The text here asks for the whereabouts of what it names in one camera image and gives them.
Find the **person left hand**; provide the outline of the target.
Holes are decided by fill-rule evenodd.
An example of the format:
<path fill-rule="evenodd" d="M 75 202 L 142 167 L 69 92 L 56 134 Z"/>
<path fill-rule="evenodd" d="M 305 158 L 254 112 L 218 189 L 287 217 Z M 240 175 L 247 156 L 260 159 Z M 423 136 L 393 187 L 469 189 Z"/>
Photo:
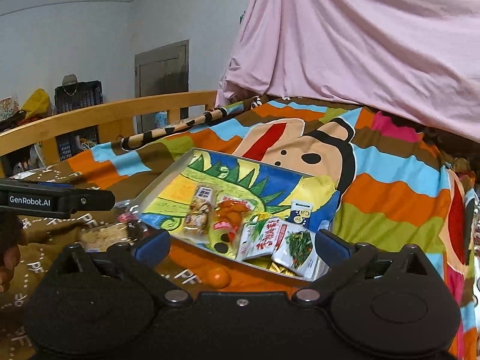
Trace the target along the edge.
<path fill-rule="evenodd" d="M 20 263 L 20 246 L 28 244 L 28 236 L 19 217 L 8 211 L 1 212 L 1 292 L 6 292 Z"/>

